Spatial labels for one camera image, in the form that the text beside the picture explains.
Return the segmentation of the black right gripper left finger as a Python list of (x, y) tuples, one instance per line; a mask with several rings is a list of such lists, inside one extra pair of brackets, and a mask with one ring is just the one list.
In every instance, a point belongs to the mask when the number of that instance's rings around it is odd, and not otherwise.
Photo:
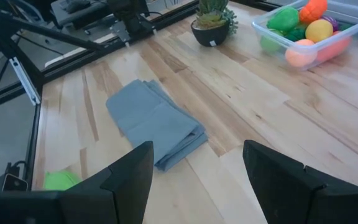
[(67, 190), (0, 192), (0, 224), (142, 224), (153, 170), (146, 141)]

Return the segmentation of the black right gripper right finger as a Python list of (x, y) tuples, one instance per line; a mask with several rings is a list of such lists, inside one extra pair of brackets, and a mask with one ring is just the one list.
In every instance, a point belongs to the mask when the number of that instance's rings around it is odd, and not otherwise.
[(268, 224), (358, 224), (358, 186), (253, 140), (242, 157)]

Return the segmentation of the peach coloured toy fruit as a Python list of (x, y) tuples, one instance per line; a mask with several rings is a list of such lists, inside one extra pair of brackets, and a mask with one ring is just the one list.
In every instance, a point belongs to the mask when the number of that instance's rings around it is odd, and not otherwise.
[(297, 46), (290, 47), (285, 52), (286, 61), (293, 67), (304, 67), (317, 58), (315, 50), (300, 50)]

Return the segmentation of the yellow toy lemon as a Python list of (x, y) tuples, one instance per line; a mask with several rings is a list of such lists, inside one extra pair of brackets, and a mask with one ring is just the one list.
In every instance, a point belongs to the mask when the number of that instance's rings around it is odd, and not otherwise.
[(314, 43), (321, 42), (333, 34), (333, 25), (324, 19), (318, 19), (308, 25), (305, 37)]

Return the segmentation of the light green toy leaf vegetable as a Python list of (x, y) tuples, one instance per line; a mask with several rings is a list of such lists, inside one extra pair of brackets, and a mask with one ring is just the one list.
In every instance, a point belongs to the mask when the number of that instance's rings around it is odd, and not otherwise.
[(299, 21), (299, 11), (293, 7), (286, 7), (267, 21), (267, 27), (286, 32), (296, 27)]

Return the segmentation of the purple toy onion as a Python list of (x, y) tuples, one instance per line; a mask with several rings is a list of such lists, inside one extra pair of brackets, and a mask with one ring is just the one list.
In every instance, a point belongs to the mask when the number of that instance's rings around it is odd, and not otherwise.
[(338, 21), (337, 21), (335, 18), (333, 18), (333, 17), (331, 17), (331, 16), (322, 16), (321, 19), (324, 19), (324, 20), (330, 22), (331, 25), (332, 25), (332, 27), (333, 27), (333, 31), (334, 31), (334, 32), (336, 32), (337, 30), (339, 30), (339, 23), (338, 23)]

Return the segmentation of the orange toy pumpkin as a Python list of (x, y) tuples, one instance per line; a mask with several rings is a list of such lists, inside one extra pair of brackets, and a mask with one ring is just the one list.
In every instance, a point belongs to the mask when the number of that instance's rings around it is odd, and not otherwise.
[(322, 17), (327, 8), (327, 0), (309, 0), (299, 11), (299, 20), (302, 23), (312, 23)]

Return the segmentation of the light green toy cabbage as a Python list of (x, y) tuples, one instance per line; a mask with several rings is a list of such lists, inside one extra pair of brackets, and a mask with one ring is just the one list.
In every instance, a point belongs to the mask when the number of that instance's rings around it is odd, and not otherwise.
[(46, 172), (44, 177), (45, 190), (67, 190), (81, 182), (81, 179), (68, 170)]

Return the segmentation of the grey folded cloth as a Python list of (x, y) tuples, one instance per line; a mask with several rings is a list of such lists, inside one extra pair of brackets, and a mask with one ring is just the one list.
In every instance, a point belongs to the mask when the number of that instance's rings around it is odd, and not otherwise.
[(175, 104), (154, 81), (134, 80), (106, 107), (132, 146), (154, 144), (154, 166), (167, 171), (208, 140), (205, 127)]

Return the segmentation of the succulents in black bowl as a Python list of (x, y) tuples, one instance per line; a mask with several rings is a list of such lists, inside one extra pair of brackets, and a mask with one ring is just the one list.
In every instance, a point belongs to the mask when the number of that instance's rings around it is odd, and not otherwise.
[(205, 47), (221, 45), (226, 37), (237, 32), (234, 11), (228, 9), (229, 0), (199, 0), (196, 19), (191, 30), (199, 44)]

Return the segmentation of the silver metal bracket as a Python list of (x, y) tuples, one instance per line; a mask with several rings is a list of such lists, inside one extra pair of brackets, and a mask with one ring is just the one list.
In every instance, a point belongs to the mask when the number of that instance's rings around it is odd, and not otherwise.
[(17, 57), (10, 58), (9, 63), (12, 65), (18, 79), (24, 87), (24, 90), (27, 93), (30, 102), (34, 106), (39, 105), (41, 103), (40, 95), (38, 94), (34, 84), (31, 82), (30, 76), (27, 74), (23, 65), (20, 63)]

